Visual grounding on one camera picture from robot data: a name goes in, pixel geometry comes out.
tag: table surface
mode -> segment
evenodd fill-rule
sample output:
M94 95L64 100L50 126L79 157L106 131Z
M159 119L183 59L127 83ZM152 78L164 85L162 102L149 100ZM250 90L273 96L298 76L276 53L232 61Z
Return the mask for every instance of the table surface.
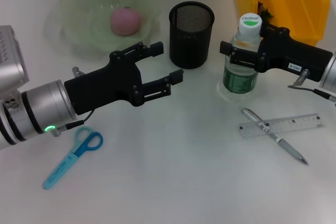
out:
M169 45L170 9L182 1L157 0L160 27L151 43ZM309 162L304 166L267 136L241 138L248 122L239 106L224 101L221 40L230 40L238 19L234 0L190 0L215 13L208 60L185 70L172 95L135 108L124 101L97 109L87 125L104 145L88 152L52 190L42 182L73 145L74 130L59 138L43 134L0 152L1 223L137 224L329 224L336 221L336 108L313 93L289 90L297 76L282 70L260 74L256 94L244 106L264 119L320 113L327 127L281 134ZM325 39L336 49L336 0ZM20 90L72 78L103 67L50 43L48 18L58 0L0 0L0 25L12 25L30 82ZM143 81L178 69L165 54L138 63ZM308 80L308 87L318 83Z

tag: white bottle cap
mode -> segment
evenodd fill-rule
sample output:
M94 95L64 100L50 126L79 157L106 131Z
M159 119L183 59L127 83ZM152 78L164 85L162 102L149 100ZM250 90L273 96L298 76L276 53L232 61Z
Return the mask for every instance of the white bottle cap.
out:
M239 31L244 35L259 35L262 23L259 15L255 13L244 14L239 20Z

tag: silver pen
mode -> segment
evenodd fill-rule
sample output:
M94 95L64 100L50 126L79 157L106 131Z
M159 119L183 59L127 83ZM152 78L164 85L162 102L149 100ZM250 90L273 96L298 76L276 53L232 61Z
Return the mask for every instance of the silver pen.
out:
M256 115L252 110L247 108L242 109L242 114L250 119L250 121L256 123L256 125L264 131L268 136L270 136L278 145L280 145L286 152L288 152L292 157L297 159L298 161L308 165L308 162L305 158L296 150L294 149L286 140L281 138L278 134L276 134L272 129L266 125L262 121L260 117Z

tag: scissors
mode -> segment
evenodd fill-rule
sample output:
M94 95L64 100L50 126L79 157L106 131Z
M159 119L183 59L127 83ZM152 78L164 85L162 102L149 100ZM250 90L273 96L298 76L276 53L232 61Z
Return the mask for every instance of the scissors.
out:
M79 134L86 132L88 136L84 139L79 138ZM98 137L100 142L95 147L89 147L88 144ZM63 158L59 165L53 170L49 177L43 182L44 189L51 189L52 186L63 177L70 167L78 160L78 158L86 151L95 151L103 144L103 137L99 132L94 132L90 127L81 127L75 133L75 145L69 154Z

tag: black mesh pen holder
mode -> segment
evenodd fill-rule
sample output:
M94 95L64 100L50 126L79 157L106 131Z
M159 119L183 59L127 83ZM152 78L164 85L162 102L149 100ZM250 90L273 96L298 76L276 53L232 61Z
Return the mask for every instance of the black mesh pen holder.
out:
M198 68L206 61L215 21L213 11L200 2L182 2L169 13L170 60L180 68Z

